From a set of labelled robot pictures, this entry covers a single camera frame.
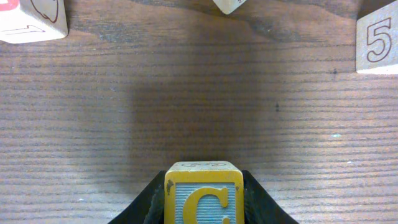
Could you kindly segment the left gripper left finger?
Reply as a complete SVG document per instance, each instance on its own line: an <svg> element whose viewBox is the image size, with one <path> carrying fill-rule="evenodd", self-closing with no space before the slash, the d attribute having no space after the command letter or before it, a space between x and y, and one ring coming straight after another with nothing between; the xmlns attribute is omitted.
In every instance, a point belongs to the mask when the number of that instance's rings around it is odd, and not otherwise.
<svg viewBox="0 0 398 224"><path fill-rule="evenodd" d="M160 171L109 224L164 224L165 170Z"/></svg>

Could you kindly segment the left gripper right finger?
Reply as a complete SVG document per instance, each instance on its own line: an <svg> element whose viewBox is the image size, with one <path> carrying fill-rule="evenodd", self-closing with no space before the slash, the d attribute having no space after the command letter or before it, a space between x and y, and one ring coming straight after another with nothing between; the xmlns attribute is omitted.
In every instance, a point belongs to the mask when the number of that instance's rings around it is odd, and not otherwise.
<svg viewBox="0 0 398 224"><path fill-rule="evenodd" d="M299 224L248 171L243 170L245 224Z"/></svg>

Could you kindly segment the yellow C block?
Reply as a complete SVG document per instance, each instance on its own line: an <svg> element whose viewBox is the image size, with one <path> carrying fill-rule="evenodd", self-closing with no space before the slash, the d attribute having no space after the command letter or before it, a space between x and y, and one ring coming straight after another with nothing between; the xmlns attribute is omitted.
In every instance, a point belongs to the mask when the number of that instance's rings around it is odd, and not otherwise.
<svg viewBox="0 0 398 224"><path fill-rule="evenodd" d="M176 162L164 187L165 224L244 223L243 173L230 162Z"/></svg>

